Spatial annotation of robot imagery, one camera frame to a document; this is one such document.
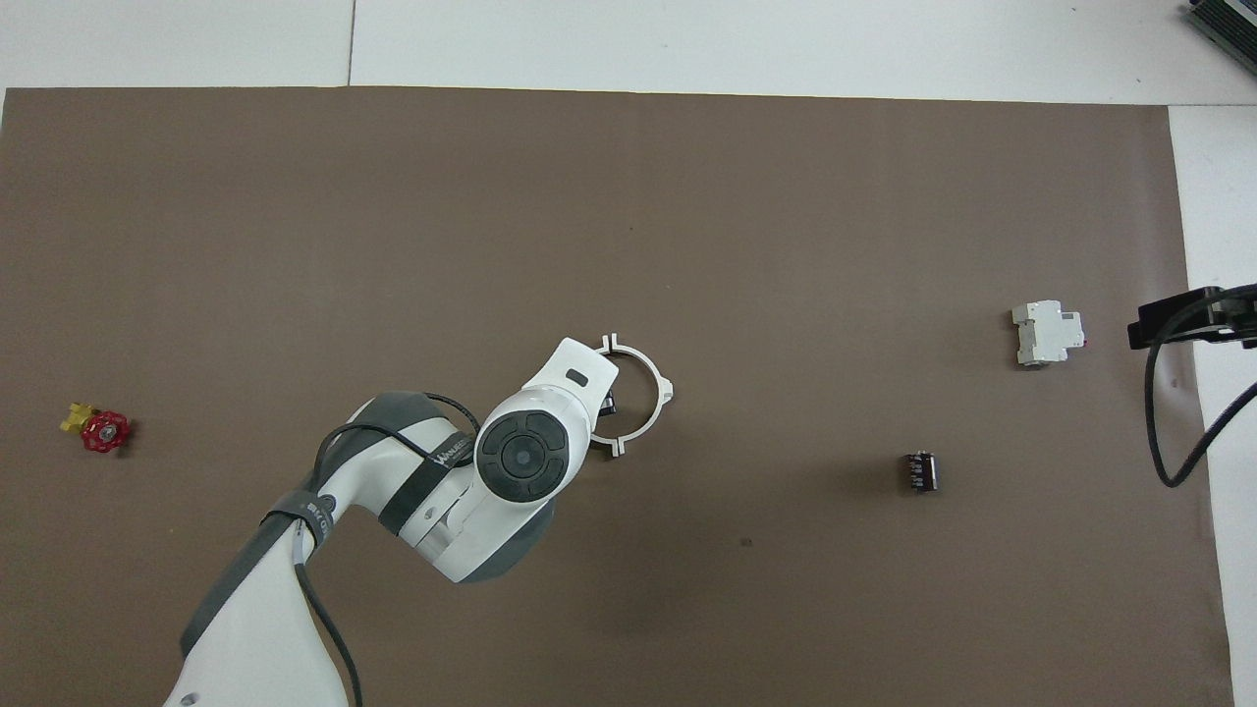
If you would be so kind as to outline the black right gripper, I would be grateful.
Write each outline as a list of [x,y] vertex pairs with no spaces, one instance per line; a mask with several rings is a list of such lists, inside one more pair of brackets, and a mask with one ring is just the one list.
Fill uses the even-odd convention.
[[1159,338],[1169,342],[1239,342],[1256,348],[1254,286],[1207,286],[1166,299],[1140,304],[1128,325],[1128,347],[1146,350]]

